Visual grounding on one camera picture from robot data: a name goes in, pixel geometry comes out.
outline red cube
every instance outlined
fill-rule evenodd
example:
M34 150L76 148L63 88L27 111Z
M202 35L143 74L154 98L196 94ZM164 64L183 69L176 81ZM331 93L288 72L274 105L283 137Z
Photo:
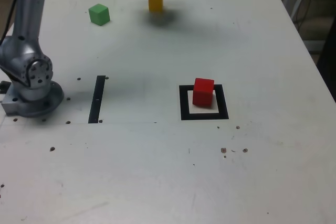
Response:
M214 80L196 78L193 92L193 105L210 107L214 90Z

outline black square outline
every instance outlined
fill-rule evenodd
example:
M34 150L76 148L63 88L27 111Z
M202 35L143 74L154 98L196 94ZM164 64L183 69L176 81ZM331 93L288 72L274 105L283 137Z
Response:
M180 85L180 108L181 120L220 120L229 119L227 113L223 87L220 84L214 85L219 113L189 113L188 91L194 90L194 85Z

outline white table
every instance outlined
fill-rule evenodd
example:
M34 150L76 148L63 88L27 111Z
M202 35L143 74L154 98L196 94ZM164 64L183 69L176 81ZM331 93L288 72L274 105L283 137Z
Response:
M158 26L148 0L46 0L40 44L71 100L0 110L0 223L335 223L336 106L281 0L164 6ZM181 121L196 77L223 85L229 120Z

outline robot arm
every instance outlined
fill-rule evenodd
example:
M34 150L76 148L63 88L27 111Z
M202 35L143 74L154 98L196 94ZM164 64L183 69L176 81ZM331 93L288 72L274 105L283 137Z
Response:
M12 81L2 102L8 115L43 115L64 97L51 81L53 64L38 42L43 6L44 0L17 0L13 34L0 45L0 68Z

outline green cube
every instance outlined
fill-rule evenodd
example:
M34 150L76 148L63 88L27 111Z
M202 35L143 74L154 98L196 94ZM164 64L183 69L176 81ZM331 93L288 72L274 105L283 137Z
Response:
M97 4L89 9L90 19L92 23L102 26L110 21L109 9L101 4Z

